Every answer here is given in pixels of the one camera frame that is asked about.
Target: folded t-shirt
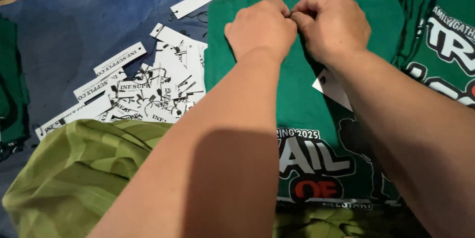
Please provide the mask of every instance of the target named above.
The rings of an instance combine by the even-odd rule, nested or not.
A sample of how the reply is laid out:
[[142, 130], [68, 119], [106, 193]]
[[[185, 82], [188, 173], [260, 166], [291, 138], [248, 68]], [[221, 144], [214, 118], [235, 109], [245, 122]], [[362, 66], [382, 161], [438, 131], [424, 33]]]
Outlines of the folded t-shirt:
[[[216, 0], [210, 4], [206, 90], [213, 88], [236, 62], [224, 26], [234, 21], [240, 9], [259, 1]], [[283, 1], [291, 9], [299, 0]], [[398, 0], [355, 1], [372, 28], [368, 49], [390, 62], [404, 23]], [[305, 202], [363, 209], [370, 209], [372, 203], [398, 206], [400, 195], [375, 162], [353, 113], [312, 87], [323, 69], [308, 55], [298, 35], [282, 63], [277, 89], [279, 205]], [[259, 85], [250, 90], [258, 91]]]

